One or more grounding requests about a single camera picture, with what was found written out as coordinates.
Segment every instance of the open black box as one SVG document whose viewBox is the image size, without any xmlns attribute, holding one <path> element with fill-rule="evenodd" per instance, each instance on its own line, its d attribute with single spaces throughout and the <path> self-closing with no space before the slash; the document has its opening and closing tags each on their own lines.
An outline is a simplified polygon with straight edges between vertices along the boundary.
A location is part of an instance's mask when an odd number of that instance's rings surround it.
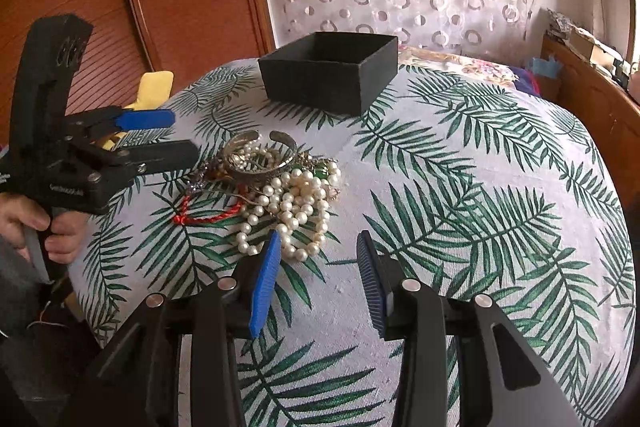
<svg viewBox="0 0 640 427">
<path fill-rule="evenodd" d="M 316 32 L 258 64 L 270 100 L 360 116 L 398 74 L 398 37 Z"/>
</svg>

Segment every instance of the pearl necklace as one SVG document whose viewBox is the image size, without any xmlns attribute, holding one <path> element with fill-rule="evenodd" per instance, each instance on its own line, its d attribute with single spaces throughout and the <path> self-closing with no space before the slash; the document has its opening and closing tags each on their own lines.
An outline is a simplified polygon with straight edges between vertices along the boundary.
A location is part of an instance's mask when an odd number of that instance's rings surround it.
<svg viewBox="0 0 640 427">
<path fill-rule="evenodd" d="M 262 249 L 263 243 L 257 247 L 249 245 L 247 237 L 252 227 L 265 212 L 278 217 L 276 231 L 280 234 L 282 256 L 288 261 L 303 263 L 308 257 L 317 255 L 326 241 L 325 234 L 329 230 L 329 201 L 327 198 L 337 195 L 342 173 L 336 162 L 326 163 L 327 178 L 320 179 L 313 172 L 294 168 L 290 172 L 283 172 L 265 185 L 260 195 L 251 204 L 251 211 L 246 205 L 241 207 L 242 216 L 246 222 L 240 224 L 236 235 L 240 253 L 256 255 Z M 304 248 L 296 248 L 292 243 L 292 234 L 300 225 L 316 218 L 315 232 L 311 242 Z"/>
</svg>

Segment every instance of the silver rivet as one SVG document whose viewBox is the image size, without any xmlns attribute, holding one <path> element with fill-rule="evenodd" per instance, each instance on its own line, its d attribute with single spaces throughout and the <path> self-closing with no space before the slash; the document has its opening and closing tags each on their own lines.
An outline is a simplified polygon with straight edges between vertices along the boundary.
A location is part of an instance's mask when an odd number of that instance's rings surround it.
<svg viewBox="0 0 640 427">
<path fill-rule="evenodd" d="M 164 302 L 164 296 L 160 293 L 152 293 L 151 295 L 146 296 L 145 304 L 149 308 L 158 308 L 160 304 Z"/>
<path fill-rule="evenodd" d="M 489 296 L 481 293 L 474 298 L 476 304 L 481 308 L 490 308 L 494 304 L 494 300 Z"/>
<path fill-rule="evenodd" d="M 408 292 L 417 292 L 420 290 L 420 281 L 415 279 L 405 279 L 402 281 L 402 288 Z"/>
<path fill-rule="evenodd" d="M 223 277 L 218 281 L 218 288 L 227 292 L 236 287 L 236 280 L 233 277 Z"/>
</svg>

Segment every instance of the jewelry pile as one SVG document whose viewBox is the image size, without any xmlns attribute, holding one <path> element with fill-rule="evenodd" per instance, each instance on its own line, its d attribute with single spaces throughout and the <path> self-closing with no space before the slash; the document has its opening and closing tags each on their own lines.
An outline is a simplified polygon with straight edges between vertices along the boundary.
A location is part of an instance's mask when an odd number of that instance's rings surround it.
<svg viewBox="0 0 640 427">
<path fill-rule="evenodd" d="M 262 243 L 250 245 L 248 237 L 260 218 L 271 214 L 278 218 L 275 229 L 280 234 L 283 258 L 304 262 L 317 255 L 326 241 L 330 201 L 340 193 L 342 174 L 334 159 L 299 152 L 289 135 L 273 131 L 270 138 L 286 149 L 264 147 L 259 143 L 258 133 L 249 131 L 230 140 L 208 164 L 196 170 L 187 183 L 180 214 L 174 216 L 174 223 L 214 223 L 239 214 L 246 221 L 240 224 L 236 235 L 238 251 L 256 255 Z M 189 201 L 205 190 L 208 181 L 235 185 L 236 191 L 226 194 L 236 196 L 238 203 L 214 217 L 187 216 Z M 294 231 L 300 227 L 309 230 L 310 223 L 315 223 L 311 241 L 303 248 L 296 248 L 292 243 Z"/>
</svg>

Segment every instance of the tablecloth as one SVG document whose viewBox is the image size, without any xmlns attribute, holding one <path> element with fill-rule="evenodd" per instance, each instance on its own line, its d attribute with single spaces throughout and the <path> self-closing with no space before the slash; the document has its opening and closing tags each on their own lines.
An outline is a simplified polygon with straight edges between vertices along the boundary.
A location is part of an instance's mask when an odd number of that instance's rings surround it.
<svg viewBox="0 0 640 427">
<path fill-rule="evenodd" d="M 171 129 L 132 132 L 121 144 L 192 139 L 206 158 L 234 134 L 275 129 L 340 162 L 329 240 L 303 264 L 282 262 L 264 330 L 237 344 L 248 425 L 390 425 L 401 344 L 380 340 L 370 323 L 354 264 L 363 229 L 441 295 L 491 295 L 585 425 L 620 393 L 633 344 L 633 260 L 593 140 L 552 103 L 440 69 L 401 65 L 362 117 L 345 118 L 270 102 L 256 61 L 233 62 L 166 104 L 177 116 Z M 239 218 L 172 222 L 184 174 L 140 176 L 92 220 L 70 275 L 102 343 L 148 293 L 190 295 L 238 258 Z M 191 210 L 208 216 L 226 200 L 212 193 Z M 450 425 L 459 408 L 453 355 L 449 343 Z"/>
</svg>

